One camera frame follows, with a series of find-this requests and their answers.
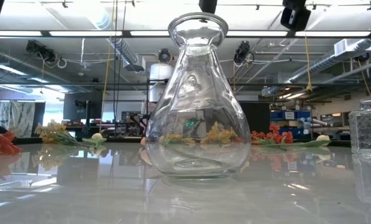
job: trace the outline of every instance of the ceiling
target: ceiling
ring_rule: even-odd
[[[222,17],[229,24],[230,30],[286,30],[285,27],[280,25],[279,15],[283,9],[282,0],[264,0],[264,5],[261,4],[259,9],[256,10],[256,5],[259,2],[262,3],[263,1],[219,0],[216,15]],[[101,1],[101,5],[111,17],[114,4],[112,1]],[[316,10],[312,10],[313,4],[317,4]],[[371,10],[367,10],[369,4],[369,1],[362,0],[307,1],[307,8],[312,12],[307,27],[311,30],[371,30]],[[95,30],[95,26],[86,16],[91,12],[70,1],[67,2],[67,6],[67,8],[64,8],[62,1],[56,0],[6,0],[1,11],[0,30]],[[118,1],[117,30],[166,30],[168,24],[174,18],[187,12],[199,11],[198,1],[143,0],[135,1],[135,6],[132,5],[132,1],[127,1],[127,3]],[[162,48],[169,49],[174,56],[179,54],[178,48],[169,37],[130,38],[125,40],[131,50],[140,57],[157,54]],[[255,60],[264,61],[261,63],[273,60],[277,53],[281,52],[285,48],[284,46],[292,41],[291,39],[258,38],[225,39],[217,49],[217,54],[219,60],[223,61],[221,67],[228,78],[232,78],[234,75],[231,59],[242,40],[249,41],[252,52],[255,54]],[[93,78],[99,78],[101,82],[105,80],[106,59],[110,48],[105,39],[85,39],[83,61],[90,62],[86,68],[80,63],[75,63],[75,61],[80,62],[82,57],[82,39],[43,38],[37,39],[37,41],[53,49],[59,57],[72,60],[63,69],[58,67],[45,68],[46,71],[61,78],[56,80],[45,75],[46,80],[50,78],[51,82],[68,83],[89,83]],[[308,39],[309,59],[314,60],[333,50],[333,45],[338,41],[340,39]],[[41,77],[42,73],[40,71],[30,69],[24,65],[25,63],[20,63],[26,62],[40,69],[42,68],[42,60],[35,55],[30,55],[25,50],[27,43],[28,39],[0,39],[0,53],[17,59],[17,61],[9,60],[7,57],[0,55],[0,63],[27,73],[32,77]],[[247,67],[244,65],[244,68],[239,70],[242,72],[236,74],[239,78],[238,82],[250,81],[251,83],[267,83],[269,85],[270,82],[274,82],[273,77],[278,73],[293,73],[306,66],[304,39],[299,39],[294,45],[287,47],[284,54],[277,58],[277,60],[286,59],[291,59],[291,62],[272,63],[251,80],[250,77],[265,65],[254,64]],[[145,73],[128,72],[119,65],[119,63],[122,64],[119,60],[110,63],[109,82],[114,81],[113,68],[116,68],[117,76],[120,75],[123,78],[121,82],[146,82]],[[325,71],[325,73],[338,75],[348,71],[349,68],[350,63],[345,62],[344,68],[342,64],[339,64]],[[84,76],[79,76],[79,72],[84,73]],[[2,75],[2,73],[5,73],[5,71],[0,71],[0,77],[4,76],[0,81],[14,82],[13,80],[18,80],[17,82],[37,83],[33,80],[26,80],[21,76]],[[121,90],[144,90],[145,88],[144,86],[121,86]],[[246,86],[242,91],[261,89],[262,86]]]

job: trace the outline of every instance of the vase base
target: vase base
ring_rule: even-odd
[[[217,173],[209,174],[177,174],[172,172],[162,172],[171,179],[186,179],[186,180],[209,180],[209,179],[225,179],[234,174],[235,170],[223,170]]]

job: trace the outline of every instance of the ceiling light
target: ceiling light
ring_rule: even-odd
[[[287,31],[228,31],[227,36],[250,36],[250,37],[284,37]]]
[[[5,88],[7,90],[16,91],[16,92],[23,93],[23,94],[29,94],[26,91],[22,91],[22,90],[19,90],[17,88],[14,88],[13,85],[0,85],[0,88]]]
[[[290,99],[294,99],[294,98],[297,98],[297,97],[299,97],[299,96],[301,96],[301,95],[304,95],[305,93],[297,93],[297,94],[295,94],[295,95],[293,95],[293,96],[289,96],[289,97],[287,97],[287,99],[288,100],[290,100]]]
[[[28,74],[25,74],[24,72],[20,72],[16,69],[13,69],[13,68],[10,68],[10,67],[7,67],[5,65],[0,65],[0,68],[1,69],[4,69],[6,71],[9,71],[9,72],[12,72],[12,73],[15,73],[15,74],[18,74],[18,75],[28,75]]]
[[[165,36],[168,37],[167,31],[130,31],[133,36]]]
[[[0,30],[0,37],[33,37],[33,36],[41,36],[42,33],[40,31],[17,31],[17,30]]]
[[[50,31],[51,36],[55,37],[110,37],[121,36],[122,31]]]
[[[366,37],[370,31],[299,31],[296,37]]]
[[[286,95],[283,95],[283,96],[279,96],[279,99],[286,98],[286,97],[288,97],[288,96],[290,96],[290,95],[291,95],[291,93],[286,94]]]
[[[38,81],[38,82],[41,82],[41,83],[48,83],[48,81],[46,80],[43,80],[41,78],[30,78],[31,80],[35,80],[35,81]]]

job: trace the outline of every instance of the yellow rope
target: yellow rope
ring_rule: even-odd
[[[234,91],[235,91],[235,62],[234,62],[234,64],[233,64],[233,66],[232,66],[232,79],[233,79],[233,82],[234,82]]]
[[[367,92],[369,93],[369,96],[371,96],[371,93],[370,93],[370,90],[369,90],[369,86],[367,85],[367,82],[366,82],[364,71],[362,71],[362,78],[364,78],[364,82],[365,82],[365,86],[366,86]]]
[[[114,13],[115,13],[115,1],[113,1],[113,7],[112,7],[111,30],[113,30],[113,17],[114,17],[113,15],[114,15]],[[109,61],[110,61],[111,48],[112,48],[111,47],[111,42],[112,42],[112,32],[111,32],[111,35],[109,36],[109,43],[108,43],[108,60],[106,62],[106,71],[105,71],[105,84],[104,84],[104,93],[103,93],[103,105],[102,105],[102,108],[101,108],[101,124],[99,124],[99,132],[100,133],[101,133],[101,129],[103,127],[103,115],[104,115],[104,108],[105,108],[106,84],[108,83]]]
[[[306,34],[306,32],[305,32],[305,54],[307,55],[307,74],[308,74],[307,90],[308,91],[312,91],[311,74],[309,73],[309,55],[308,55],[308,43],[307,43],[307,34]]]

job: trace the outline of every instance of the textured glass jar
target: textured glass jar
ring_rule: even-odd
[[[371,213],[371,156],[352,155],[355,189],[359,200],[368,205]]]
[[[353,153],[371,153],[371,100],[361,100],[360,110],[349,114]]]
[[[216,55],[228,25],[214,14],[190,13],[168,31],[181,52],[147,127],[150,160],[170,177],[226,177],[251,147],[246,117]]]

